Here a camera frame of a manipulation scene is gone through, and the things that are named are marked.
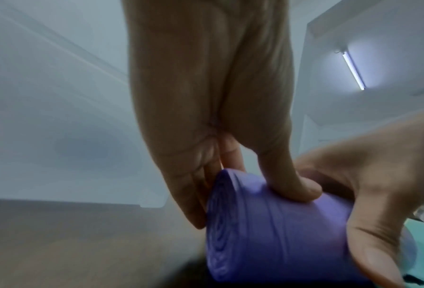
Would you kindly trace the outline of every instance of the table surface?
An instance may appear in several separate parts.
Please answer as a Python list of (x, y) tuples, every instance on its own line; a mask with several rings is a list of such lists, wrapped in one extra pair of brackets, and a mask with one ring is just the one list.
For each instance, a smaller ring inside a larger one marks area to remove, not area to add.
[(0, 288), (234, 286), (211, 279), (204, 230), (171, 199), (158, 209), (0, 200)]

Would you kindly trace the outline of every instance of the human hand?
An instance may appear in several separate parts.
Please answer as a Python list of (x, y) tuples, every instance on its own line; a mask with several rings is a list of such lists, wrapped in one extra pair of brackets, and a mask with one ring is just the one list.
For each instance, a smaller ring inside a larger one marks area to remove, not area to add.
[(150, 154), (187, 219), (205, 226), (216, 174), (253, 150), (269, 185), (320, 196), (289, 154), (293, 93), (287, 1), (124, 0), (130, 83)]
[(355, 199), (347, 224), (354, 261), (377, 285), (404, 287), (399, 237), (424, 204), (424, 113), (308, 152), (295, 167), (323, 191)]

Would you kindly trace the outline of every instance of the fluorescent light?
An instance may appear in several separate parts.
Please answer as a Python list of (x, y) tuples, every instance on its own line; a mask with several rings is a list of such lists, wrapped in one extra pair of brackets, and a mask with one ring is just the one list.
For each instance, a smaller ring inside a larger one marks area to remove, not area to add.
[(359, 85), (359, 88), (361, 90), (365, 89), (365, 84), (362, 81), (356, 67), (354, 66), (354, 62), (351, 59), (350, 55), (348, 54), (348, 52), (343, 52), (343, 59), (345, 59), (346, 64), (348, 65), (348, 68), (350, 69), (351, 73), (353, 73), (354, 79), (356, 79), (356, 82)]

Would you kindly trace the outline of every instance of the light fixture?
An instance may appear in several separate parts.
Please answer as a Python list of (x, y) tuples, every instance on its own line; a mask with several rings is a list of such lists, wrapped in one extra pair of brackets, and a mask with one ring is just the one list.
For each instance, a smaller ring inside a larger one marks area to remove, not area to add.
[(343, 55), (343, 59), (345, 59), (345, 62), (348, 65), (348, 68), (351, 70), (351, 73), (353, 74), (354, 79), (356, 79), (356, 82), (358, 83), (359, 88), (361, 90), (364, 90), (365, 89), (365, 84), (362, 81), (362, 78), (360, 77), (359, 72), (356, 69), (356, 66), (354, 65), (354, 62), (351, 59), (349, 53), (345, 51), (345, 52), (342, 53), (342, 55)]

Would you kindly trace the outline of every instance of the purple plastic bag roll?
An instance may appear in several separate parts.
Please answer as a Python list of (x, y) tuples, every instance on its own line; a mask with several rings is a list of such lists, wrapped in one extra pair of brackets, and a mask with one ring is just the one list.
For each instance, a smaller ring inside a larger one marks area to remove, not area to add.
[[(219, 282), (365, 282), (346, 242), (352, 203), (324, 193), (303, 204), (279, 197), (264, 178), (225, 169), (207, 204), (207, 265)], [(404, 268), (416, 245), (402, 233)]]

